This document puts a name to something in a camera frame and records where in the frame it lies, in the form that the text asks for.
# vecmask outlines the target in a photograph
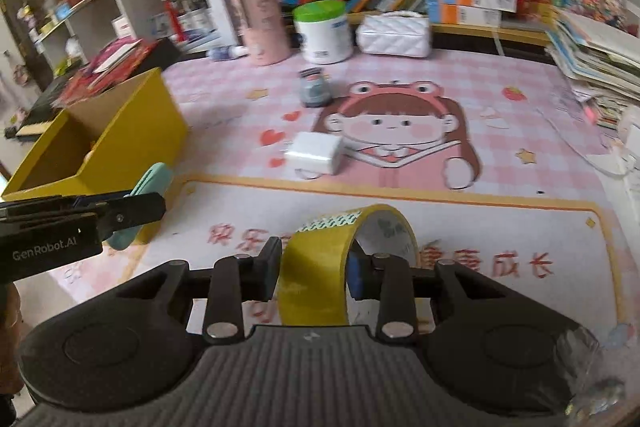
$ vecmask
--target green lid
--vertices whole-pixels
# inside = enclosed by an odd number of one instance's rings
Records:
[[[298,6],[293,10],[293,20],[297,22],[320,22],[344,15],[344,1],[315,1]]]

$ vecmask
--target teal object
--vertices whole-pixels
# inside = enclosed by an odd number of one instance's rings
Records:
[[[149,170],[145,172],[142,178],[140,178],[140,181],[135,187],[133,187],[133,190],[128,195],[137,196],[138,194],[157,192],[163,196],[169,188],[169,185],[171,185],[173,179],[174,173],[169,167],[167,167],[167,165],[164,163],[153,164],[149,167]],[[142,226],[133,227],[132,229],[118,230],[107,239],[107,244],[113,248],[113,250],[124,250],[133,243],[133,240],[136,238],[141,228]]]

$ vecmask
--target white jar with green lid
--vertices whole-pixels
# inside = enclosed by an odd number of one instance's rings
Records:
[[[293,10],[300,49],[307,62],[333,64],[353,54],[344,1],[315,1]]]

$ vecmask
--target red bottle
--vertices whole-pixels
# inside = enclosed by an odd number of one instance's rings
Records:
[[[171,21],[171,28],[174,30],[175,35],[178,37],[178,42],[185,42],[187,40],[187,36],[184,34],[182,26],[180,26],[180,21],[178,20],[178,14],[175,12],[174,5],[171,3],[171,0],[161,0],[164,3],[164,10],[169,16],[169,20]]]

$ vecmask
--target yellow tape roll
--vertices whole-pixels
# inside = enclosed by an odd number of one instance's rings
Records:
[[[414,231],[394,207],[374,204],[319,217],[296,231],[282,255],[278,309],[284,325],[348,324],[344,271],[354,239],[368,254],[398,255],[415,266]]]

